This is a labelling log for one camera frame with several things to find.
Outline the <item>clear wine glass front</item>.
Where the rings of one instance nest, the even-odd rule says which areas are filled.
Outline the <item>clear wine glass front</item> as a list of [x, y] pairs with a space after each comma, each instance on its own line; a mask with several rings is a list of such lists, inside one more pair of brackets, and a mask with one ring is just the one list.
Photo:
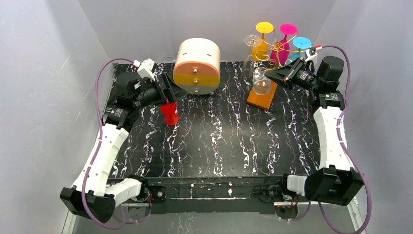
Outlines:
[[257, 67], [252, 73], [253, 90], [257, 95], [266, 95], [271, 90], [271, 80], [265, 75], [267, 71], [265, 67]]

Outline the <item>red wine glass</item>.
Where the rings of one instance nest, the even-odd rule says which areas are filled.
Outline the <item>red wine glass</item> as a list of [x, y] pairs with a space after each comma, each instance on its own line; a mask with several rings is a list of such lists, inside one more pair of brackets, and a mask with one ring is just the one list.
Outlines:
[[161, 112], [164, 114], [164, 122], [167, 125], [175, 125], [179, 121], [177, 114], [177, 102], [167, 103], [160, 106]]

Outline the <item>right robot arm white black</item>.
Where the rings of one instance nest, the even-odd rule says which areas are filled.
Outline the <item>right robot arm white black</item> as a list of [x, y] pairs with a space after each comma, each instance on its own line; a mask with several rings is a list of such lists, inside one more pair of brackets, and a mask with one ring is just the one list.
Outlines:
[[361, 175], [345, 154], [344, 131], [340, 129], [345, 109], [343, 94], [337, 90], [344, 61], [326, 56], [317, 71], [312, 61], [302, 58], [280, 69], [268, 71], [265, 76], [285, 89], [298, 86], [309, 93], [319, 136], [319, 169], [311, 175], [284, 174], [279, 181], [280, 196], [297, 195], [320, 203], [346, 206], [364, 185]]

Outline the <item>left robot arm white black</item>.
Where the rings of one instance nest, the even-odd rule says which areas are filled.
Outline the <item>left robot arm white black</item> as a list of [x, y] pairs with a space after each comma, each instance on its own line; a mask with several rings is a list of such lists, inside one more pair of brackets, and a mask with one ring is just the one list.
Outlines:
[[147, 179], [130, 175], [107, 187], [117, 154], [133, 125], [146, 107], [175, 103], [188, 93], [172, 82], [168, 74], [157, 78], [134, 72], [121, 73], [114, 84], [92, 152], [71, 187], [64, 187], [60, 199], [68, 210], [99, 224], [108, 222], [116, 207], [132, 197], [149, 196]]

